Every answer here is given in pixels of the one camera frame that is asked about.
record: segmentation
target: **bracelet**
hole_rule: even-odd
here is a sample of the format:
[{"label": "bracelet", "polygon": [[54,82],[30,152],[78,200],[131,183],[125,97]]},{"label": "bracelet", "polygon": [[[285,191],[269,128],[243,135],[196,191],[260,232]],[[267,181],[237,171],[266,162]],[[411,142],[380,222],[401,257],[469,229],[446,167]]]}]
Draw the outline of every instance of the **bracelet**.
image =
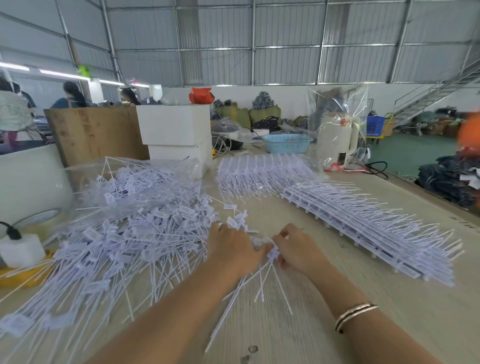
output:
[{"label": "bracelet", "polygon": [[355,316],[374,310],[375,308],[378,308],[378,306],[375,304],[364,303],[349,309],[342,316],[338,318],[337,322],[335,323],[335,331],[340,334],[343,334],[342,327],[347,321],[353,319]]}]

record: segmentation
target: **blue plastic basket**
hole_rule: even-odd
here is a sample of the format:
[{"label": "blue plastic basket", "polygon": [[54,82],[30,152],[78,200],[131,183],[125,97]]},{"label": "blue plastic basket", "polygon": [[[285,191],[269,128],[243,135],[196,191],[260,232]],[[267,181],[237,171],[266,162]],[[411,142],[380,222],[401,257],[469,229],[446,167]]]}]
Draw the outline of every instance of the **blue plastic basket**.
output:
[{"label": "blue plastic basket", "polygon": [[380,136],[384,129],[385,118],[383,116],[367,116],[367,136]]},{"label": "blue plastic basket", "polygon": [[313,140],[303,134],[264,135],[265,149],[269,153],[305,153]]}]

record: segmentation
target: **ceiling light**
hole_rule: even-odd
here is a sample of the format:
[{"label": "ceiling light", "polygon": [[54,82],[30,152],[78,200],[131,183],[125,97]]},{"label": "ceiling light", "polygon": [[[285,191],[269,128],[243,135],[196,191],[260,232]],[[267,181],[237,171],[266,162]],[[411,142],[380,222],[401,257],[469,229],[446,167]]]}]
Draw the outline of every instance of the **ceiling light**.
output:
[{"label": "ceiling light", "polygon": [[109,80],[99,80],[101,84],[108,84],[108,85],[117,85],[117,86],[125,86],[124,83],[122,82],[116,82],[116,81],[109,81]]},{"label": "ceiling light", "polygon": [[47,71],[47,70],[39,70],[40,73],[44,74],[51,74],[53,76],[59,76],[59,77],[66,77],[66,78],[75,78],[77,80],[84,80],[84,81],[90,81],[90,78],[88,77],[83,77],[79,76],[77,74],[69,74],[69,73],[62,73],[62,72],[55,72],[55,71]]},{"label": "ceiling light", "polygon": [[132,86],[150,88],[150,86],[149,86],[149,85],[144,85],[144,84],[132,84]]},{"label": "ceiling light", "polygon": [[22,71],[29,71],[30,68],[21,66],[19,64],[13,64],[13,63],[3,63],[0,62],[0,67],[5,67],[5,68],[13,68],[14,70],[22,70]]}]

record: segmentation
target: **white foam box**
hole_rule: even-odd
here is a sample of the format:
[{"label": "white foam box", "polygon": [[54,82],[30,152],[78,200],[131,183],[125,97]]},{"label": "white foam box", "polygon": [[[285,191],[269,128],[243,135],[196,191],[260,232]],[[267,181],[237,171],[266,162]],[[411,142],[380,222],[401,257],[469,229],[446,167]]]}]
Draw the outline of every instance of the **white foam box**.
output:
[{"label": "white foam box", "polygon": [[212,137],[202,140],[196,146],[148,146],[150,159],[184,160],[186,157],[197,158],[200,167],[196,177],[202,178],[212,164]]},{"label": "white foam box", "polygon": [[145,145],[195,146],[211,137],[210,105],[136,107]]}]

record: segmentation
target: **wooden tabletop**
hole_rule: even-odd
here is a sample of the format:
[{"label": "wooden tabletop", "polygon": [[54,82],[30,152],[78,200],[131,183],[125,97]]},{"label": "wooden tabletop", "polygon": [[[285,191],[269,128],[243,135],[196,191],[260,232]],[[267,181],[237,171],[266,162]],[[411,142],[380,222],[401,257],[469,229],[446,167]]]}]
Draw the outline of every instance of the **wooden tabletop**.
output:
[{"label": "wooden tabletop", "polygon": [[[355,182],[365,193],[388,202],[395,208],[416,213],[426,223],[438,222],[443,230],[455,229],[456,236],[465,244],[466,254],[454,265],[456,286],[447,287],[437,281],[412,279],[394,273],[389,265],[372,259],[362,248],[356,248],[350,239],[340,237],[334,229],[326,229],[311,214],[296,208],[279,197],[261,200],[247,198],[237,201],[238,209],[246,209],[249,227],[271,236],[287,223],[293,222],[314,237],[327,258],[408,334],[426,347],[445,364],[478,363],[480,360],[480,229],[461,214],[439,207],[417,193],[409,192],[379,177],[362,173],[331,173],[338,181]],[[207,193],[220,198],[211,172],[206,176]],[[222,210],[221,203],[213,204],[222,220],[231,210]],[[286,292],[293,315],[288,311],[274,275],[269,275],[264,286],[265,300],[254,303],[259,279],[250,281],[239,293],[215,341],[204,354],[209,336],[227,306],[225,300],[214,312],[198,335],[183,364],[337,364],[355,363],[345,337],[334,332],[334,320],[315,287],[300,274],[289,275],[277,271]],[[139,278],[131,297],[144,297],[149,289],[149,277]],[[31,290],[16,295],[6,304],[0,304],[0,315],[17,307],[31,296]],[[81,363],[93,354],[119,330],[128,316],[126,307],[119,307],[111,323],[102,328],[95,342],[74,363]],[[47,363],[57,333],[49,334],[33,363]],[[0,357],[18,340],[0,340]],[[249,352],[256,346],[258,351]],[[66,363],[69,352],[59,354],[54,363]],[[25,363],[12,360],[11,363]]]}]

